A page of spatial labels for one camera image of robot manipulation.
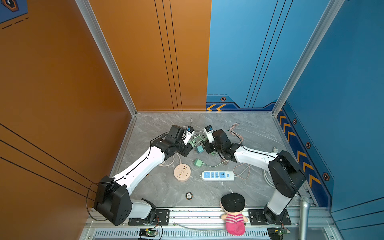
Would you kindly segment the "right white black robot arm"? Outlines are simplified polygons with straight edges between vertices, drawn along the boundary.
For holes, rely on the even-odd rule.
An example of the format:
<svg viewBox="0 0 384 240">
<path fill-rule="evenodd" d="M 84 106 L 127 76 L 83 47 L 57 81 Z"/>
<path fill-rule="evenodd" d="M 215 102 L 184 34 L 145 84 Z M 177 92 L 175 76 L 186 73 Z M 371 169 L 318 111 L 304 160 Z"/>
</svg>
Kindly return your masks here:
<svg viewBox="0 0 384 240">
<path fill-rule="evenodd" d="M 204 129 L 207 153 L 217 152 L 224 160 L 248 164 L 265 170 L 272 177 L 275 186 L 273 196 L 263 210 L 263 218 L 269 225 L 283 221 L 287 206 L 306 181 L 299 163 L 287 151 L 278 153 L 247 149 L 243 144 L 233 144 L 225 130 L 214 131 L 211 126 Z"/>
</svg>

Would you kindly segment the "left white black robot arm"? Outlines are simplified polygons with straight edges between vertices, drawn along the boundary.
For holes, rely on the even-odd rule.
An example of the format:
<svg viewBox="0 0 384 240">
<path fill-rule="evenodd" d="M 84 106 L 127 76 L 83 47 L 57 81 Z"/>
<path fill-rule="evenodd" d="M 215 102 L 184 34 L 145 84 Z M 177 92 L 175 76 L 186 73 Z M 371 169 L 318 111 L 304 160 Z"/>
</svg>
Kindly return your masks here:
<svg viewBox="0 0 384 240">
<path fill-rule="evenodd" d="M 172 125 L 170 130 L 150 141 L 146 152 L 133 164 L 113 177 L 105 176 L 97 183 L 93 208 L 114 226 L 126 219 L 141 219 L 152 223 L 157 207 L 148 200 L 132 200 L 135 187 L 155 167 L 175 154 L 186 157 L 193 147 L 189 143 L 195 133 L 191 126 Z"/>
</svg>

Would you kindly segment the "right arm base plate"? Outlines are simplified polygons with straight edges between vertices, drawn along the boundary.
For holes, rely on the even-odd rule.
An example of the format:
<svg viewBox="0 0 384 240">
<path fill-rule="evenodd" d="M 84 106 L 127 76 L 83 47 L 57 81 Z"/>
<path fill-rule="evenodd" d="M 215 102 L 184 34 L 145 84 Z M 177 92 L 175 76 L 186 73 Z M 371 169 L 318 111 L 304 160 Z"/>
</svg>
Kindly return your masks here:
<svg viewBox="0 0 384 240">
<path fill-rule="evenodd" d="M 262 209 L 250 209 L 248 210 L 248 213 L 252 226 L 277 226 L 280 224 L 283 224 L 284 226 L 290 226 L 292 224 L 287 209 L 284 209 L 279 215 L 274 214 L 270 210 Z"/>
</svg>

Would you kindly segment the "teal charger adapter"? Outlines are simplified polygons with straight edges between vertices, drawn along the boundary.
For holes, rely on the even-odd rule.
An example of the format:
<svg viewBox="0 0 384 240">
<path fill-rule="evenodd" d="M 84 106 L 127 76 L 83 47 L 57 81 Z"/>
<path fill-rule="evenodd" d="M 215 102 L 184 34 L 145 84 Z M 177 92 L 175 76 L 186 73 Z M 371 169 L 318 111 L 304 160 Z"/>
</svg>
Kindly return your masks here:
<svg viewBox="0 0 384 240">
<path fill-rule="evenodd" d="M 204 147 L 203 146 L 198 146 L 196 149 L 197 149 L 198 153 L 202 153 L 204 151 Z"/>
</svg>

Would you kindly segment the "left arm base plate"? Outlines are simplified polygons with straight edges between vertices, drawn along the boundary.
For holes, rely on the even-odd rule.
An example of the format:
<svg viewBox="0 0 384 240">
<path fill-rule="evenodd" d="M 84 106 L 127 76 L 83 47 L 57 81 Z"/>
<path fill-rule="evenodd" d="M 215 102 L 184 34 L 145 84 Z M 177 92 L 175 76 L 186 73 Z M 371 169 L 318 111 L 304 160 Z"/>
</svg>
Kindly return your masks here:
<svg viewBox="0 0 384 240">
<path fill-rule="evenodd" d="M 151 211 L 150 214 L 144 218 L 134 218 L 129 219 L 129 226 L 155 226 L 160 224 L 162 226 L 167 226 L 169 224 L 170 210 L 168 209 L 156 209 Z"/>
</svg>

